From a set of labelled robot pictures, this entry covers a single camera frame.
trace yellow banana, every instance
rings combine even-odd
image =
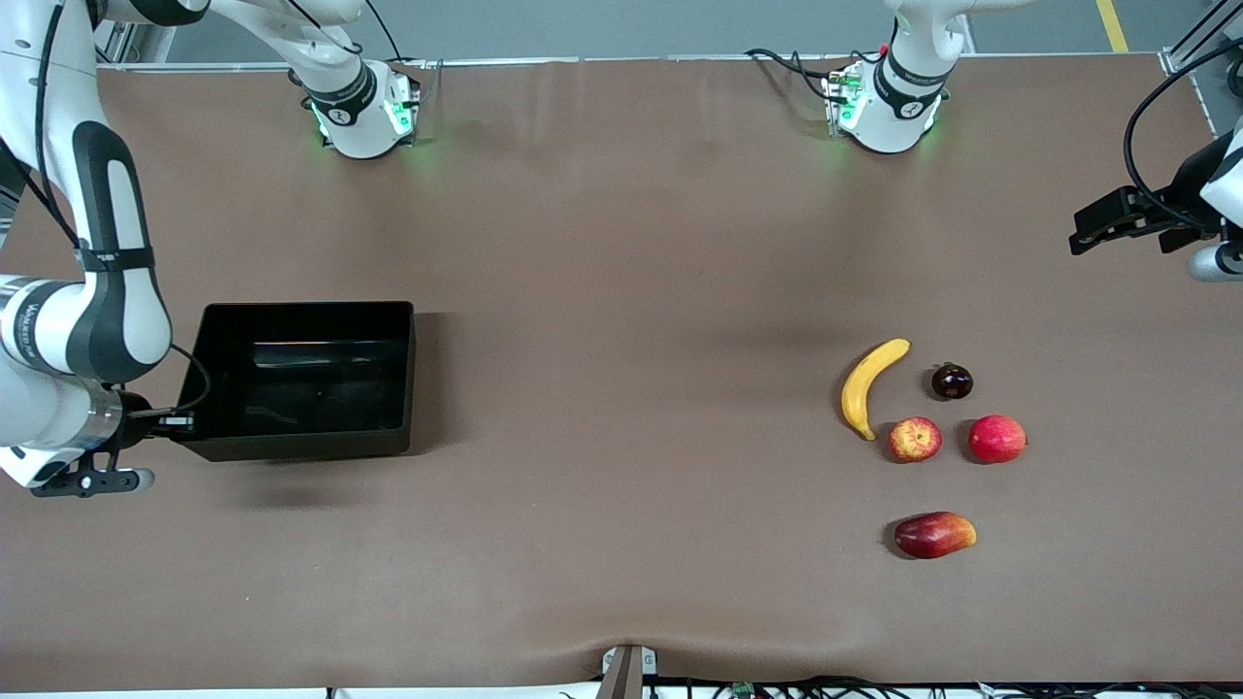
[[[909,340],[901,337],[890,340],[860,359],[842,387],[842,415],[868,442],[876,439],[876,433],[871,432],[871,425],[868,424],[868,391],[871,388],[871,382],[910,351]]]

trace red apple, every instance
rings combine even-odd
[[[899,461],[926,461],[941,450],[941,430],[927,418],[906,418],[890,430],[889,450]]]
[[[1018,459],[1027,448],[1023,425],[1009,415],[988,415],[971,425],[967,442],[971,453],[986,464],[1004,464]]]

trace black tray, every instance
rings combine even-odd
[[[414,350],[408,302],[208,306],[193,353],[211,392],[173,440],[209,461],[400,454]],[[201,391],[190,367],[180,403]]]

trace brown table surface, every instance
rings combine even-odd
[[[451,68],[416,147],[351,162],[281,73],[106,73],[177,337],[211,302],[411,300],[420,453],[154,442],[124,455],[140,495],[0,486],[0,687],[551,683],[618,642],[666,675],[1238,679],[1243,289],[1155,239],[1066,251],[1160,80],[963,61],[942,123],[880,157],[746,62]],[[1141,167],[1207,141],[1181,85]],[[2,262],[75,271],[29,201]],[[896,465],[846,429],[835,387],[895,336],[878,424],[952,443],[1004,412],[1023,459]],[[970,399],[924,396],[942,361]],[[885,545],[941,509],[975,549]]]

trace cable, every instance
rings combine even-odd
[[[131,418],[157,418],[157,417],[172,415],[174,413],[180,413],[183,410],[189,410],[190,408],[206,400],[208,396],[211,393],[211,373],[208,372],[208,367],[203,366],[203,362],[200,362],[198,357],[190,354],[185,350],[181,350],[177,343],[173,343],[172,348],[183,357],[185,357],[186,359],[189,359],[190,363],[194,364],[194,368],[199,369],[199,373],[203,374],[203,392],[199,393],[199,397],[195,398],[194,400],[190,400],[189,403],[183,403],[175,408],[157,408],[154,410],[138,410],[135,413],[132,413],[129,415]]]
[[[864,53],[863,51],[851,51],[851,52],[850,52],[850,57],[851,57],[851,58],[859,58],[860,61],[863,61],[863,62],[865,62],[865,63],[871,63],[871,65],[874,65],[874,66],[875,66],[876,63],[879,63],[879,62],[884,61],[884,58],[883,58],[883,57],[880,57],[880,56],[876,56],[875,58],[869,58],[869,57],[868,57],[868,55],[866,55],[866,53]]]
[[[803,82],[807,83],[807,88],[810,90],[813,93],[815,93],[817,97],[819,97],[820,100],[824,100],[825,102],[837,102],[838,104],[845,104],[846,101],[844,98],[842,98],[842,97],[829,97],[828,95],[824,93],[823,90],[820,90],[820,87],[818,85],[815,85],[814,82],[812,82],[812,76],[810,76],[810,73],[807,72],[807,68],[803,67],[803,58],[799,57],[798,51],[792,52],[789,55],[789,57],[791,57],[792,61],[794,61],[794,65],[798,66],[798,72],[799,72],[799,75],[803,76]]]
[[[776,61],[777,65],[779,65],[781,67],[803,76],[803,82],[807,83],[807,88],[810,90],[813,93],[815,93],[815,96],[819,97],[820,100],[824,100],[825,102],[833,102],[837,104],[846,103],[844,97],[825,95],[824,91],[819,88],[819,86],[812,82],[813,77],[817,80],[824,80],[829,77],[829,73],[807,70],[807,67],[803,65],[803,58],[798,55],[798,51],[791,53],[789,61],[767,49],[752,49],[747,51],[746,55],[751,56],[752,58],[757,56],[766,56]]]
[[[393,57],[389,61],[413,61],[409,56],[401,53],[401,50],[397,47],[397,41],[393,39],[393,32],[388,30],[388,24],[384,22],[384,17],[380,16],[379,11],[372,0],[367,0],[367,6],[370,7],[372,15],[375,16],[375,21],[379,22],[380,29],[384,30],[384,36],[389,40],[389,46],[393,47]]]
[[[357,41],[351,49],[346,49],[344,46],[342,46],[339,41],[333,39],[332,35],[328,34],[328,30],[323,29],[323,25],[319,24],[319,20],[312,17],[311,12],[307,12],[305,9],[302,9],[302,5],[298,4],[298,0],[286,0],[286,1],[290,5],[293,5],[293,9],[301,12],[302,16],[306,17],[308,22],[311,22],[317,30],[319,30],[319,34],[324,35],[328,39],[328,41],[336,44],[337,49],[341,49],[342,51],[347,53],[353,53],[355,56],[363,52],[363,47]]]
[[[39,203],[44,205],[44,209],[47,209],[47,213],[51,214],[52,219],[55,219],[61,226],[61,230],[70,240],[70,245],[77,248],[77,234],[73,233],[73,229],[70,228],[68,221],[60,215],[58,210],[52,209],[51,203],[47,200],[47,195],[44,194],[44,190],[40,189],[37,184],[35,184],[35,180],[30,177],[30,172],[26,169],[26,165],[24,165],[22,162],[12,154],[12,150],[9,149],[9,144],[2,139],[0,139],[0,150],[2,150],[5,157],[9,158],[9,162],[12,164],[12,169],[17,170],[17,174],[21,175],[21,180],[26,183],[26,189],[35,195],[35,199],[39,199]]]
[[[1135,152],[1132,148],[1134,146],[1132,141],[1135,139],[1135,126],[1140,122],[1140,117],[1144,114],[1144,112],[1154,102],[1156,102],[1157,97],[1161,97],[1161,95],[1166,90],[1168,90],[1171,85],[1182,80],[1191,71],[1198,68],[1199,66],[1203,66],[1204,63],[1212,61],[1218,56],[1226,55],[1228,51],[1238,46],[1243,46],[1243,40],[1237,40],[1224,44],[1171,73],[1170,77],[1165,78],[1165,81],[1161,85],[1158,85],[1157,88],[1154,90],[1147,97],[1145,97],[1144,101],[1140,102],[1139,107],[1135,108],[1135,112],[1131,114],[1131,119],[1126,123],[1126,133],[1122,136],[1122,159],[1126,163],[1126,173],[1131,175],[1131,182],[1135,183],[1135,188],[1139,189],[1145,198],[1147,198],[1150,201],[1152,201],[1160,209],[1162,209],[1166,214],[1173,218],[1173,220],[1188,228],[1203,230],[1207,226],[1204,226],[1192,216],[1188,216],[1182,211],[1175,210],[1172,206],[1162,201],[1161,198],[1157,197],[1155,192],[1152,192],[1152,189],[1147,185],[1147,183],[1144,182],[1144,178],[1140,177],[1140,170],[1139,168],[1135,167]]]
[[[781,55],[778,55],[778,53],[776,53],[773,51],[769,51],[767,49],[752,49],[751,51],[747,51],[745,55],[746,56],[751,56],[752,58],[755,58],[756,56],[764,56],[767,58],[772,58],[773,61],[777,62],[777,65],[779,65],[781,67],[783,67],[783,68],[786,68],[787,71],[791,71],[791,72],[796,72],[796,73],[798,73],[798,72],[805,72],[808,76],[815,77],[815,78],[829,77],[829,73],[827,73],[827,72],[822,73],[819,71],[800,71],[798,68],[798,66],[796,66],[791,61],[787,61]],[[794,52],[794,56],[798,56],[798,51]]]
[[[45,127],[45,107],[47,102],[47,70],[52,65],[52,44],[56,42],[56,30],[61,25],[61,12],[65,11],[65,5],[56,5],[52,7],[52,17],[47,22],[47,31],[44,34],[44,51],[39,60],[39,85],[35,87],[35,160],[39,168],[39,177],[44,183],[44,201],[47,210],[56,219],[56,223],[61,224],[61,229],[66,235],[70,236],[70,243],[73,248],[78,246],[78,238],[73,234],[70,228],[68,221],[65,220],[65,214],[61,213],[61,205],[56,201],[56,195],[52,193],[52,183],[47,177],[47,153],[44,148],[44,127]]]
[[[1243,53],[1231,61],[1231,67],[1226,68],[1226,87],[1231,88],[1231,95],[1243,98],[1243,78],[1239,70],[1243,68]]]

